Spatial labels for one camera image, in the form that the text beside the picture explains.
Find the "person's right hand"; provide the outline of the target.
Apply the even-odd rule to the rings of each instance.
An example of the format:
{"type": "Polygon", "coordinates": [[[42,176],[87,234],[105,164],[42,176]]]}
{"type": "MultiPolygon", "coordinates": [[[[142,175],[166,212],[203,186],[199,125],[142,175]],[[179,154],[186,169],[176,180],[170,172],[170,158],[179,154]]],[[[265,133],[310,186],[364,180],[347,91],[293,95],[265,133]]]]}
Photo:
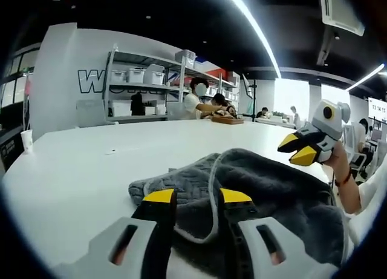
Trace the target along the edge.
{"type": "Polygon", "coordinates": [[[330,166],[336,176],[338,182],[344,182],[350,173],[350,164],[346,155],[345,148],[341,141],[337,141],[330,158],[324,162],[325,165],[330,166]]]}

